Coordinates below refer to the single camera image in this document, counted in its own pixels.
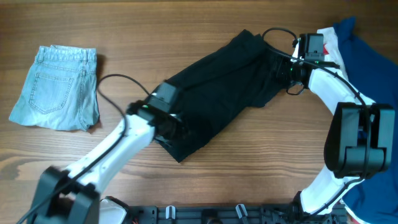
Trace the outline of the black shorts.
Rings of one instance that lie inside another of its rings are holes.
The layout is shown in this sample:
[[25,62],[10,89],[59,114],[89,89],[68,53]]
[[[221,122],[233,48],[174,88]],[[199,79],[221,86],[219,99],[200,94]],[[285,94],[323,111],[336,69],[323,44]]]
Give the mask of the black shorts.
[[172,113],[181,117],[188,134],[162,147],[182,162],[243,109],[262,108],[288,88],[291,66],[289,59],[270,50],[261,35],[243,30],[224,47],[167,80],[181,91]]

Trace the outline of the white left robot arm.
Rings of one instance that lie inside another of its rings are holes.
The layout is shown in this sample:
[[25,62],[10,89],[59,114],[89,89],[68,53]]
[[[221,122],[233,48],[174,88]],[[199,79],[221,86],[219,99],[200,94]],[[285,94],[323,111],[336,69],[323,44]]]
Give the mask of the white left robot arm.
[[120,124],[91,152],[59,170],[49,167],[40,176],[27,223],[122,223],[126,211],[100,205],[100,197],[129,159],[154,138],[179,139],[183,123],[171,114],[138,101],[129,105]]

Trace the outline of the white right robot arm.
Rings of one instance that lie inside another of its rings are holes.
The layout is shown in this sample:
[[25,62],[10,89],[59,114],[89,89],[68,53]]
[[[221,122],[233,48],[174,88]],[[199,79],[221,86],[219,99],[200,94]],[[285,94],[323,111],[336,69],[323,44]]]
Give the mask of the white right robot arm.
[[395,111],[362,95],[333,62],[284,59],[275,66],[278,81],[301,84],[332,112],[324,146],[325,165],[289,205],[291,220],[326,215],[350,189],[384,172],[391,163]]

